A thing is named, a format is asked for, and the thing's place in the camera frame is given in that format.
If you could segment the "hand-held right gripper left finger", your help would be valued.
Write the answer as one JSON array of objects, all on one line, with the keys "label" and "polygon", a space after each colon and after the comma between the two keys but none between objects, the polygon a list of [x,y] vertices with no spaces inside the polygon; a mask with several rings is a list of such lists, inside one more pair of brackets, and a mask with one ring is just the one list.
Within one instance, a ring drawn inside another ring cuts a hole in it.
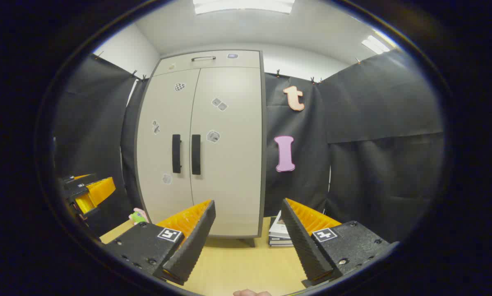
[{"label": "hand-held right gripper left finger", "polygon": [[200,257],[215,217],[215,202],[206,200],[158,224],[139,222],[105,247],[128,266],[184,285]]}]

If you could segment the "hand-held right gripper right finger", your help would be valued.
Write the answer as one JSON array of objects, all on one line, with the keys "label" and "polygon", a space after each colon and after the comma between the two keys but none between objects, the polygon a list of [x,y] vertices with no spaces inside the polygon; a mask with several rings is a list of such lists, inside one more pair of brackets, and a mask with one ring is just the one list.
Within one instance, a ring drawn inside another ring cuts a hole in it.
[{"label": "hand-held right gripper right finger", "polygon": [[280,216],[307,287],[355,273],[391,248],[387,240],[357,221],[340,223],[290,199],[283,201]]}]

